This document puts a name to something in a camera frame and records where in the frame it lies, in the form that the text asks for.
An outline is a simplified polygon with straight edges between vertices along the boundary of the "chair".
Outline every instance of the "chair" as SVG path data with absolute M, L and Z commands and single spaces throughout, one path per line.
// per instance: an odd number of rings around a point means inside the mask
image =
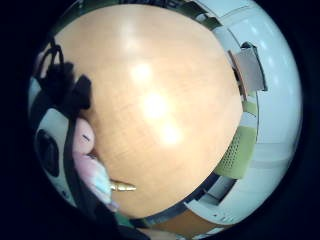
M 214 172 L 233 179 L 243 178 L 252 157 L 256 137 L 255 128 L 239 126 Z
M 247 100 L 247 96 L 252 92 L 268 90 L 259 54 L 253 44 L 245 42 L 241 45 L 240 52 L 233 54 L 228 51 L 228 54 L 239 79 L 244 100 Z
M 203 26 L 208 28 L 210 31 L 215 29 L 216 27 L 220 27 L 221 24 L 218 22 L 218 20 L 215 17 L 208 17 L 205 20 L 200 22 Z
M 243 101 L 242 102 L 242 108 L 244 112 L 250 113 L 253 116 L 258 116 L 258 107 L 257 104 L 249 102 L 249 101 Z
M 196 19 L 200 14 L 206 13 L 204 9 L 193 1 L 182 4 L 177 8 L 177 11 L 192 19 Z
M 252 92 L 249 93 L 249 96 L 253 97 L 253 98 L 256 98 L 257 97 L 257 92 L 252 91 Z

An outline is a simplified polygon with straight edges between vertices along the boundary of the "gold pen tip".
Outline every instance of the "gold pen tip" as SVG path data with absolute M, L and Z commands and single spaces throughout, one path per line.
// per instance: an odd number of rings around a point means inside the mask
M 129 183 L 111 181 L 111 189 L 113 191 L 134 191 L 137 188 Z

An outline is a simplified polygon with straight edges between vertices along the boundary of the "pink object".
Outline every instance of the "pink object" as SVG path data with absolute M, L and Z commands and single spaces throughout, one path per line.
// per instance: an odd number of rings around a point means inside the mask
M 93 149 L 94 140 L 95 137 L 90 124 L 86 120 L 78 118 L 75 127 L 72 151 L 88 154 Z
M 86 186 L 110 211 L 116 212 L 118 204 L 111 200 L 111 186 L 105 167 L 95 158 L 73 152 L 75 168 Z

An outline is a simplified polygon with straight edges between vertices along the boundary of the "table surface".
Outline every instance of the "table surface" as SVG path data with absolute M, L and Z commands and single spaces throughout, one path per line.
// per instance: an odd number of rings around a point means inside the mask
M 194 191 L 222 158 L 242 107 L 215 36 L 178 13 L 145 5 L 90 12 L 56 36 L 75 74 L 92 81 L 82 115 L 110 177 L 120 212 L 146 217 Z

